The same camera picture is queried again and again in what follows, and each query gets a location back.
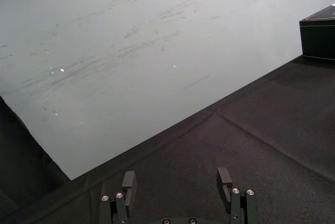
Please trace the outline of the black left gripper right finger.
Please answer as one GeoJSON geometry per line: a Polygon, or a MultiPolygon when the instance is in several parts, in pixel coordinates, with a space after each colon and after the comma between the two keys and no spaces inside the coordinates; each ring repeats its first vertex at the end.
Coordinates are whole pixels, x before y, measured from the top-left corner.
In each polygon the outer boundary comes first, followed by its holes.
{"type": "Polygon", "coordinates": [[[253,189],[241,190],[234,187],[225,167],[217,168],[217,188],[224,203],[230,223],[258,223],[256,193],[253,189]]]}

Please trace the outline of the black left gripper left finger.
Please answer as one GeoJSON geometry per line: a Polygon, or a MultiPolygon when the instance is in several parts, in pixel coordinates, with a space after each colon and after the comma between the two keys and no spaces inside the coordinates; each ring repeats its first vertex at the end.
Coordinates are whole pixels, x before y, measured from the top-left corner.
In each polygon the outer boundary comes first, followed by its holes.
{"type": "Polygon", "coordinates": [[[131,205],[136,195],[135,171],[127,171],[121,190],[113,195],[104,194],[100,201],[101,223],[129,223],[131,205]]]}

